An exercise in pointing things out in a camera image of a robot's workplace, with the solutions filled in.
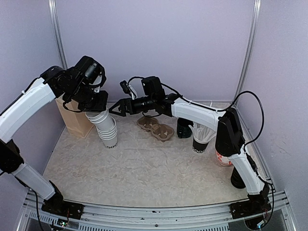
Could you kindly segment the stack of white paper cups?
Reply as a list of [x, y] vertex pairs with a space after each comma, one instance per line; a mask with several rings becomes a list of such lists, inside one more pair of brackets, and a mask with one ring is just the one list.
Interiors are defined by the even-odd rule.
[[108, 109], [100, 113], [86, 112], [88, 120], [96, 127], [99, 138], [108, 149], [117, 146], [116, 121], [110, 116]]

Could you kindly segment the brown paper bag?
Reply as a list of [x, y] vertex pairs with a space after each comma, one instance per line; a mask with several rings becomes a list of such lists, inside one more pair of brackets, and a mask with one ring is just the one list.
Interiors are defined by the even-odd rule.
[[68, 133], [79, 138], [86, 138], [93, 128], [93, 124], [88, 120], [85, 113], [75, 113], [66, 110], [63, 107], [64, 101], [62, 98], [55, 100], [63, 118]]

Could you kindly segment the stack of black cup lids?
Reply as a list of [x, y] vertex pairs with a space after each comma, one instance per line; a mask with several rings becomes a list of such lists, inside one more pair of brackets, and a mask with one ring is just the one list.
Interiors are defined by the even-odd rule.
[[244, 189], [245, 183], [242, 180], [240, 174], [238, 173], [237, 169], [234, 167], [232, 174], [231, 174], [231, 184], [237, 189]]

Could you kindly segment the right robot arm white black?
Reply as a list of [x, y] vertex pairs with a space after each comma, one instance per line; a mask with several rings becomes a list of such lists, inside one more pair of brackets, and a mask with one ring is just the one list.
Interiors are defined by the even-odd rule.
[[269, 184], [265, 182], [257, 171], [257, 166], [246, 149], [243, 130], [237, 110], [232, 106], [217, 109], [198, 104], [185, 99], [178, 91], [166, 94], [165, 84], [158, 77], [141, 77], [141, 84], [145, 96], [138, 98], [129, 87], [127, 81], [120, 86], [129, 98], [120, 99], [109, 112], [126, 116], [155, 110], [159, 115], [183, 118], [203, 125], [216, 133], [215, 149], [227, 157], [234, 166], [231, 177], [233, 186], [244, 186], [248, 193], [246, 209], [255, 214], [268, 203]]

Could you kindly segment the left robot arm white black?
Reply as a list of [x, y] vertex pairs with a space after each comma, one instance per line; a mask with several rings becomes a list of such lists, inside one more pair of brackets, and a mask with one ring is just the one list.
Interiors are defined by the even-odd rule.
[[83, 56], [71, 68], [52, 66], [44, 71], [0, 114], [1, 171], [31, 188], [57, 214], [67, 210], [67, 202], [52, 182], [23, 160], [13, 136], [36, 112], [59, 97], [64, 104], [77, 102], [76, 113], [105, 111], [108, 93], [100, 89], [105, 82], [105, 68]]

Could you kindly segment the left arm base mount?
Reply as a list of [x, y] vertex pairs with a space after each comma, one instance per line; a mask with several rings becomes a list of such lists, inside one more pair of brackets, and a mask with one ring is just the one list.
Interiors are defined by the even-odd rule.
[[55, 184], [52, 181], [50, 181], [50, 183], [55, 190], [55, 194], [50, 199], [44, 200], [41, 207], [42, 211], [66, 217], [67, 219], [73, 218], [80, 220], [84, 210], [84, 205], [64, 200], [63, 195]]

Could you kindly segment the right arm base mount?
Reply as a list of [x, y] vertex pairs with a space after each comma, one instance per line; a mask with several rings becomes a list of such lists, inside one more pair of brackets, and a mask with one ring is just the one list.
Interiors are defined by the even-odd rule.
[[268, 198], [268, 189], [262, 190], [260, 194], [247, 195], [248, 200], [235, 202], [229, 205], [233, 219], [244, 218], [260, 214], [272, 209]]

